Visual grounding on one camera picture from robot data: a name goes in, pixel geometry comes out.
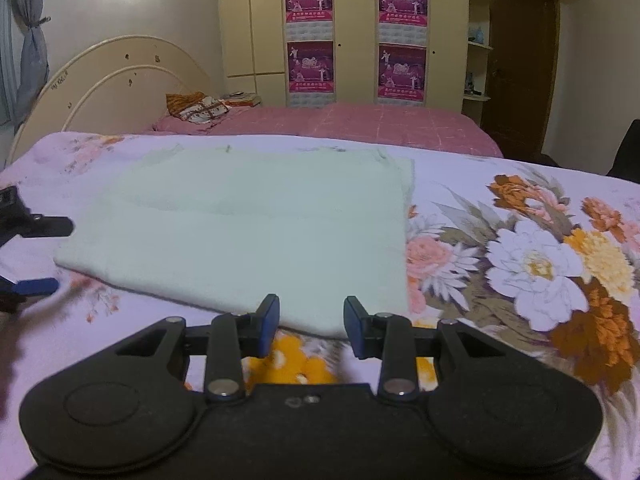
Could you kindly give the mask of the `pale green cloth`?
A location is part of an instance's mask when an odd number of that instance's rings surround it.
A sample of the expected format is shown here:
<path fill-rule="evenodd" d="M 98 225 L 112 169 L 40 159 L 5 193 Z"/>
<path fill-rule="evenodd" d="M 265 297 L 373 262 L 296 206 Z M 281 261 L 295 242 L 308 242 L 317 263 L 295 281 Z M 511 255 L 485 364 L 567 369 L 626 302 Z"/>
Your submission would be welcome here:
<path fill-rule="evenodd" d="M 145 155 L 78 218 L 55 261 L 112 286 L 218 312 L 279 297 L 283 326 L 341 337 L 343 304 L 408 306 L 414 166 L 384 150 Z"/>

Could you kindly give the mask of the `grey blue curtain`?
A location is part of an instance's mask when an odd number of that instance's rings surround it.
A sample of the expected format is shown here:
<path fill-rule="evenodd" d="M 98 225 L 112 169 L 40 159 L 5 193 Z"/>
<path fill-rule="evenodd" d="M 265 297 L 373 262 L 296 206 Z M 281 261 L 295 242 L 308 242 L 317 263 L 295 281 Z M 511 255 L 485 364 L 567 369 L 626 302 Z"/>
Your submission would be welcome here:
<path fill-rule="evenodd" d="M 18 128 L 49 79 L 44 0 L 1 0 L 1 122 Z"/>

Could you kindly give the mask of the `cream arched headboard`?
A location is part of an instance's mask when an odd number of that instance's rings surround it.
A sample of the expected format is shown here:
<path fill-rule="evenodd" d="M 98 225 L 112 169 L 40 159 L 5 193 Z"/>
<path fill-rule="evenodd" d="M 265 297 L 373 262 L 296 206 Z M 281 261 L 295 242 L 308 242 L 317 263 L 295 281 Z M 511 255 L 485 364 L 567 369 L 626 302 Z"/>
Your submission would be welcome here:
<path fill-rule="evenodd" d="M 138 133 L 166 113 L 168 93 L 219 86 L 192 56 L 172 42 L 128 35 L 95 44 L 67 62 L 43 87 L 18 129 L 8 162 L 50 133 Z"/>

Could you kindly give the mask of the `orange patterned pillow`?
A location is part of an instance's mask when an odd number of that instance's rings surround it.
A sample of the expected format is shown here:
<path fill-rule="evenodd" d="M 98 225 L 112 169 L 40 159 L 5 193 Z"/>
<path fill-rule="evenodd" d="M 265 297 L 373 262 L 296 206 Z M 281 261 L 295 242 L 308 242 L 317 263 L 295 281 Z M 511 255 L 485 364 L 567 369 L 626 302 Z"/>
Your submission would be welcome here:
<path fill-rule="evenodd" d="M 229 107 L 224 102 L 203 92 L 167 93 L 166 108 L 170 116 L 197 125 L 209 124 L 229 113 Z"/>

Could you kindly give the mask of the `pink checked bed cover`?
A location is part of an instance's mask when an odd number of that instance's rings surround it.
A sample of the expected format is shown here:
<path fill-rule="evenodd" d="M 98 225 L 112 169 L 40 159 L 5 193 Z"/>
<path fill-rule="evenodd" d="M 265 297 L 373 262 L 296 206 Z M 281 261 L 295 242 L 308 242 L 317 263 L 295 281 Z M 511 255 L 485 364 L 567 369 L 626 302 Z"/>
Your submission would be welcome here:
<path fill-rule="evenodd" d="M 166 115 L 150 133 L 192 136 L 277 134 L 501 157 L 497 143 L 460 113 L 428 107 L 333 103 L 321 108 L 233 107 L 205 125 Z"/>

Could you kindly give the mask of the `cream corner shelf unit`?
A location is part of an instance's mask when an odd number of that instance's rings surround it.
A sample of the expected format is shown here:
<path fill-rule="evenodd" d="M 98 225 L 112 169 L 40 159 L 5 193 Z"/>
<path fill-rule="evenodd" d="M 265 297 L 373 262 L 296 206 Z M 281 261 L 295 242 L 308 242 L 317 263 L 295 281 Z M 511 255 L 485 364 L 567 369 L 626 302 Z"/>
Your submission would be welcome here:
<path fill-rule="evenodd" d="M 462 113 L 478 126 L 484 105 L 490 100 L 487 91 L 491 6 L 495 0 L 469 0 L 468 54 L 466 55 Z"/>

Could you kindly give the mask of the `lower right pink poster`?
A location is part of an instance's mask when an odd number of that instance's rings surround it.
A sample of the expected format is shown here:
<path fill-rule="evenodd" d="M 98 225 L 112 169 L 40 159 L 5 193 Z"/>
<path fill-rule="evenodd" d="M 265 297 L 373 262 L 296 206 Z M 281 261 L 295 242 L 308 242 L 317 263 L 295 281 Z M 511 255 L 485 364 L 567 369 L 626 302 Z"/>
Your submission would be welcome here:
<path fill-rule="evenodd" d="M 419 105 L 426 93 L 426 49 L 401 44 L 378 46 L 378 102 Z"/>

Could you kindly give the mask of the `lower left pink poster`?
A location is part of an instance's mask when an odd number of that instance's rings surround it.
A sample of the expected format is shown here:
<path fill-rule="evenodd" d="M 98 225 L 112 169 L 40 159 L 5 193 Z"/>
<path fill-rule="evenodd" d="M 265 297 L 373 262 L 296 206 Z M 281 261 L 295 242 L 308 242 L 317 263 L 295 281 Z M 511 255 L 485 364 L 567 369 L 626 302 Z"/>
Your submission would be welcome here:
<path fill-rule="evenodd" d="M 334 47 L 332 41 L 294 41 L 286 44 L 288 91 L 332 93 Z"/>

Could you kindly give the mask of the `black chair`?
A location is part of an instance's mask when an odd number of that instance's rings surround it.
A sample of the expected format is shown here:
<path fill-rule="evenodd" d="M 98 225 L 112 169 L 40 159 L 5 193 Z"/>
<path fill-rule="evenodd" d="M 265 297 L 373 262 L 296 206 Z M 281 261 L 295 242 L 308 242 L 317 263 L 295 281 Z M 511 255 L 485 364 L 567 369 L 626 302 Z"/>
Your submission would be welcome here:
<path fill-rule="evenodd" d="M 618 148 L 608 177 L 640 183 L 640 119 L 634 119 Z"/>

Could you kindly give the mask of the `cream wardrobe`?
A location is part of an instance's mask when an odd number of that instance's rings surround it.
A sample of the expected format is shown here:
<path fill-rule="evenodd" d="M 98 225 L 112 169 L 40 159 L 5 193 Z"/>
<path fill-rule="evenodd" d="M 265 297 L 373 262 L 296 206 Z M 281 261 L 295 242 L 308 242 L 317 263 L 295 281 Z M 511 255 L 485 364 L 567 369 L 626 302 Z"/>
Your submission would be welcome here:
<path fill-rule="evenodd" d="M 428 0 L 427 26 L 380 24 L 378 0 L 333 0 L 330 22 L 288 23 L 284 0 L 218 0 L 222 70 L 229 92 L 257 94 L 268 106 L 378 102 L 378 46 L 426 49 L 426 93 L 419 105 L 458 112 L 468 54 L 469 0 Z M 334 91 L 288 91 L 286 44 L 332 41 Z"/>

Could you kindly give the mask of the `upper right pink poster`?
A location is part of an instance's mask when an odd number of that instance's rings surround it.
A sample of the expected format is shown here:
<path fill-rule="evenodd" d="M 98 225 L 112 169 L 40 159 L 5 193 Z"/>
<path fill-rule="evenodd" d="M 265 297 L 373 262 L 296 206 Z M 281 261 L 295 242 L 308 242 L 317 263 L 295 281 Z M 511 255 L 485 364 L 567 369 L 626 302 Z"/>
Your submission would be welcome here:
<path fill-rule="evenodd" d="M 380 24 L 427 26 L 428 0 L 378 0 Z"/>

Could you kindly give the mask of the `dark wooden door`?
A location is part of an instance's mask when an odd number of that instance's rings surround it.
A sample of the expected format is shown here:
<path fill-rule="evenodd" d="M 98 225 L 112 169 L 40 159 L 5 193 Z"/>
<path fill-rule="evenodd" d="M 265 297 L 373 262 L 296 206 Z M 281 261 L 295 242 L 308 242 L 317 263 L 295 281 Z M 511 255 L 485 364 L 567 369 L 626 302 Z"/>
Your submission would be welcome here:
<path fill-rule="evenodd" d="M 480 128 L 504 157 L 540 162 L 559 47 L 559 0 L 495 0 L 490 8 Z"/>

